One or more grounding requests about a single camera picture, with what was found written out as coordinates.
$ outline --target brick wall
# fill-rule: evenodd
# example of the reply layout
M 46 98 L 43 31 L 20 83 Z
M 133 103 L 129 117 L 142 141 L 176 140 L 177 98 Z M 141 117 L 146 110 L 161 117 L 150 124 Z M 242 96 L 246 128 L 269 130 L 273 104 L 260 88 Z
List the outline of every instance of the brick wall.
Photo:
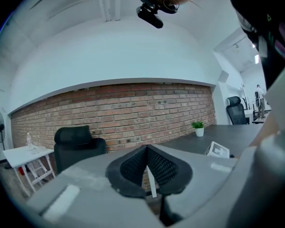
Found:
M 89 125 L 108 151 L 165 142 L 193 131 L 191 122 L 216 123 L 209 87 L 185 84 L 122 84 L 59 94 L 26 106 L 11 116 L 15 147 L 54 147 L 56 130 Z

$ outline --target white table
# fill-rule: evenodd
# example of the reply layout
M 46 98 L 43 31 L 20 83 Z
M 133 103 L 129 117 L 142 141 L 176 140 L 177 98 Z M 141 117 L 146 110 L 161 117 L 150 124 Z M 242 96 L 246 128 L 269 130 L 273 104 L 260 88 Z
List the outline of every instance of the white table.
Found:
M 34 188 L 34 184 L 39 182 L 39 184 L 42 185 L 42 183 L 40 181 L 50 174 L 52 174 L 55 177 L 55 174 L 53 172 L 53 168 L 51 166 L 51 163 L 49 161 L 49 156 L 48 156 L 52 152 L 54 152 L 54 150 L 47 149 L 44 147 L 35 146 L 35 145 L 32 145 L 32 148 L 29 148 L 28 146 L 24 146 L 24 147 L 20 147 L 20 148 L 16 148 L 16 149 L 4 150 L 3 151 L 3 153 L 4 153 L 7 161 L 9 162 L 10 166 L 12 168 L 14 168 L 15 173 L 16 173 L 16 175 L 17 175 L 17 177 L 21 183 L 23 190 L 26 192 L 26 194 L 29 197 L 30 197 L 30 193 L 24 187 L 24 185 L 23 185 L 23 183 L 19 177 L 17 168 L 21 167 L 23 169 L 24 175 L 25 175 L 26 179 L 28 180 L 29 185 L 31 186 L 33 191 L 36 192 L 36 190 Z M 42 164 L 42 162 L 39 159 L 43 156 L 45 156 L 47 159 L 48 166 L 50 168 L 49 171 L 45 168 L 45 166 Z M 33 161 L 37 161 L 39 163 L 40 167 L 35 169 L 33 164 L 32 164 Z M 30 170 L 30 172 L 34 176 L 35 179 L 33 181 L 30 180 L 28 173 L 26 171 L 25 165 L 28 166 L 28 169 Z M 44 174 L 41 175 L 40 177 L 36 174 L 36 170 L 39 170 L 39 169 L 43 169 L 43 171 L 44 171 Z
M 253 109 L 250 110 L 244 110 L 245 117 L 249 117 L 249 123 L 251 124 L 253 122 Z

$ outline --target office chair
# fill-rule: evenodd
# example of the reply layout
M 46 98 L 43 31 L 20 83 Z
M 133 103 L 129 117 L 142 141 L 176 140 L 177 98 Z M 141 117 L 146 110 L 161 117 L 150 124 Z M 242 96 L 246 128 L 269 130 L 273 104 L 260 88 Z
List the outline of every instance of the office chair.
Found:
M 92 138 L 89 126 L 60 128 L 54 140 L 58 174 L 81 160 L 106 153 L 105 140 Z
M 244 106 L 238 96 L 229 97 L 229 105 L 226 107 L 233 125 L 249 124 L 249 117 L 245 117 Z

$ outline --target gray desk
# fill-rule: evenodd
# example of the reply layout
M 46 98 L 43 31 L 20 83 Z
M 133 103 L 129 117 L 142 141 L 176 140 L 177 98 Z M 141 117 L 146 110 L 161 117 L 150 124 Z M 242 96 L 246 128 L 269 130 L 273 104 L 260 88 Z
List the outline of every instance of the gray desk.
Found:
M 204 154 L 211 142 L 214 141 L 230 149 L 231 154 L 240 156 L 262 126 L 262 124 L 212 125 L 205 128 L 203 137 L 197 137 L 195 133 L 192 133 L 163 142 L 161 145 L 191 153 Z

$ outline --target man standing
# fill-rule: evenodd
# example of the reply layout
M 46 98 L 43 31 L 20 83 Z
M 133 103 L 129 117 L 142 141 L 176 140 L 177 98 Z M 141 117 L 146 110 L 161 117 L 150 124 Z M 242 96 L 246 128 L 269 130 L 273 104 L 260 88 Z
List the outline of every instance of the man standing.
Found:
M 265 118 L 264 116 L 264 113 L 265 113 L 265 102 L 264 102 L 264 92 L 263 90 L 261 89 L 260 85 L 257 85 L 256 87 L 256 101 L 257 99 L 259 99 L 260 101 L 260 105 L 258 107 L 258 118 L 261 117 L 262 118 Z

